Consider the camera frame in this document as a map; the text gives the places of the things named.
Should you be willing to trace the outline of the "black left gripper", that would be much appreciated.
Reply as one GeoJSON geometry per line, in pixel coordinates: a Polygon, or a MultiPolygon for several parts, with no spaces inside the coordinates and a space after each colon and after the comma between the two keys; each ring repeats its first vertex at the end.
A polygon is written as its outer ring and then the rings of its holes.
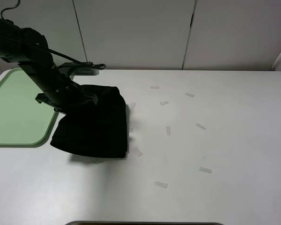
{"type": "Polygon", "coordinates": [[[42,91],[37,94],[36,101],[51,106],[57,112],[67,113],[83,104],[97,105],[98,103],[95,94],[83,93],[81,86],[69,78],[57,83],[35,78],[35,84],[42,91]]]}

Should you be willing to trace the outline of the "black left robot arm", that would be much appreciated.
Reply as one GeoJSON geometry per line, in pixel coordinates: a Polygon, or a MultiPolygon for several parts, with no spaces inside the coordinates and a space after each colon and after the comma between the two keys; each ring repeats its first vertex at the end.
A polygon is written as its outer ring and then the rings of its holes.
{"type": "Polygon", "coordinates": [[[36,96],[38,103],[44,103],[55,111],[68,114],[84,106],[98,102],[95,94],[73,82],[61,73],[48,48],[45,36],[34,29],[21,29],[0,18],[0,58],[18,66],[42,91],[36,96]]]}

